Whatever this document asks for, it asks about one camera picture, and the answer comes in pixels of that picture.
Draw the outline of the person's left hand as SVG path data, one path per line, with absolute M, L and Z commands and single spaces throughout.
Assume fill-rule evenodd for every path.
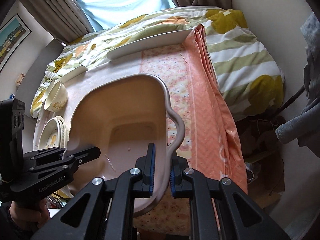
M 22 229 L 25 229 L 29 222 L 35 223 L 38 228 L 41 228 L 48 220 L 50 220 L 46 199 L 39 202 L 39 207 L 36 210 L 24 209 L 19 207 L 16 202 L 12 202 L 9 212 L 14 223 Z

